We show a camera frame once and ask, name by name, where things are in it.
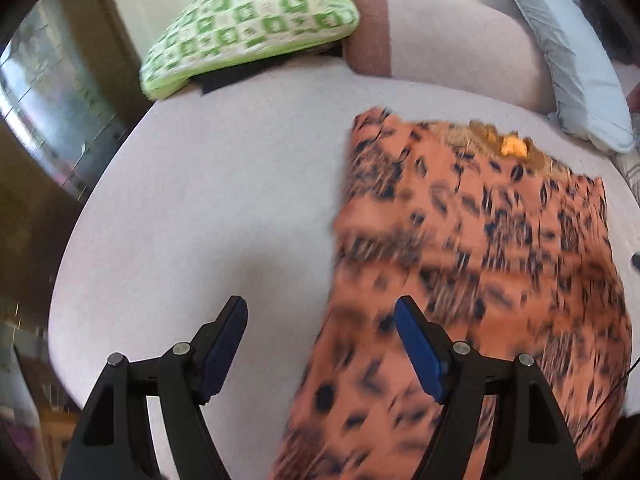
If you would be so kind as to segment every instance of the orange garment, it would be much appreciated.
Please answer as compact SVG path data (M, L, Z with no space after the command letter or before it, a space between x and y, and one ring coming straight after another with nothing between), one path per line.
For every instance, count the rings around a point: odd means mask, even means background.
M356 118L328 314L272 479L412 477L441 408L394 327L404 294L453 341L501 359L532 354L573 438L628 368L601 179L556 180L515 158L452 148L442 140L450 127L378 108ZM578 444L583 465L606 446L623 395ZM487 397L466 479L481 474L493 406Z

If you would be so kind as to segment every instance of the green and white pillow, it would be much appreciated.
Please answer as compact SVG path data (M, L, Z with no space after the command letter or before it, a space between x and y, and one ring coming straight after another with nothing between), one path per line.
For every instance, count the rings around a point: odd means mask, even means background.
M164 99L193 75L340 40L359 19L351 0L196 0L149 50L142 89Z

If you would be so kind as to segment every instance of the beige cushion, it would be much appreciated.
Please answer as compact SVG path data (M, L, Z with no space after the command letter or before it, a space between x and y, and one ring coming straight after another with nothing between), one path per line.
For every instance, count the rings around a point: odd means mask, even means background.
M300 59L154 104L116 154L69 240L51 304L50 358L72 397L86 401L111 352L161 355L241 294L248 327L203 414L231 478L266 478L324 316L348 131L373 105L409 121L493 122L575 171L600 174L614 259L640 323L640 280L629 265L640 208L606 158L522 108L358 76L341 59ZM640 412L637 384L631 374L626 396ZM150 415L162 472L177 479L157 399Z
M548 65L526 23L473 0L354 0L344 41L358 73L429 82L547 114Z

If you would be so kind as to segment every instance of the wire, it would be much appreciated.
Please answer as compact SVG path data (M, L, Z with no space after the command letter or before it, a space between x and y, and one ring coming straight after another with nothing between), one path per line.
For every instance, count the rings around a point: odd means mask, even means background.
M610 389L610 391L607 394L607 396L604 398L604 400L598 406L598 409L595 412L593 412L593 415L591 415L591 418L589 420L587 420L587 423L584 425L584 428L582 428L582 431L580 432L578 437L575 439L575 441L574 441L574 446L575 447L578 447L578 443L580 442L580 439L584 435L584 432L587 431L587 428L593 422L593 419L596 417L596 415L598 414L600 409L604 406L605 402L607 402L609 400L609 397L611 396L611 394L613 392L615 392L620 387L620 384L625 382L626 378L629 377L629 374L632 371L634 371L634 368L636 366L638 366L638 363L640 363L640 357L638 359L636 359L636 362L633 364L633 366L631 368L629 368L629 370L620 378L620 380L617 382L617 384L612 389Z

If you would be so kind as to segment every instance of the light blue pillow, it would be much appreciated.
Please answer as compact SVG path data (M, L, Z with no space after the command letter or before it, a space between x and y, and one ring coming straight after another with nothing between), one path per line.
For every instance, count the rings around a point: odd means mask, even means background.
M630 152L634 135L625 95L580 7L573 0L513 1L551 69L562 129L604 152Z

